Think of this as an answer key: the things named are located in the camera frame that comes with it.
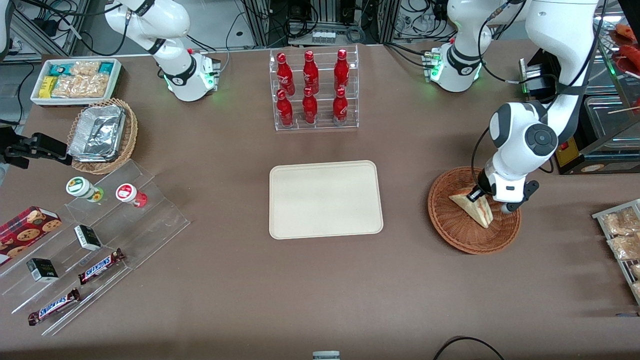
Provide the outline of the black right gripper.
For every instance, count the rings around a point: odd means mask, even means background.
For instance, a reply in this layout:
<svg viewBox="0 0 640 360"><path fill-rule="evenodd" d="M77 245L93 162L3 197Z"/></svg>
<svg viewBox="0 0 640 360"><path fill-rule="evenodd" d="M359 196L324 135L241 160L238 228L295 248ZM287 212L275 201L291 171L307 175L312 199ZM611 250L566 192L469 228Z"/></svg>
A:
<svg viewBox="0 0 640 360"><path fill-rule="evenodd" d="M25 158L29 153L23 143L27 137L17 134L13 127L0 128L0 163L20 169L28 169L30 160ZM30 138L30 150L35 158L46 158L71 166L73 157L67 152L67 145L44 133L34 133Z"/></svg>

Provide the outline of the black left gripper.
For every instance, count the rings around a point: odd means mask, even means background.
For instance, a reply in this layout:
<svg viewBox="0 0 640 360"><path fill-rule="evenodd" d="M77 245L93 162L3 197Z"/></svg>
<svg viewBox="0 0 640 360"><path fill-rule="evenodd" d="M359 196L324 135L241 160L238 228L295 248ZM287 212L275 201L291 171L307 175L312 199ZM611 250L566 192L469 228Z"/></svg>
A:
<svg viewBox="0 0 640 360"><path fill-rule="evenodd" d="M505 202L501 205L500 210L503 214L512 214L516 212L524 203L530 200L530 197L540 188L537 180L531 180L525 183L523 188L523 196L520 202ZM489 193L487 187L474 186L470 191L470 202L476 202Z"/></svg>

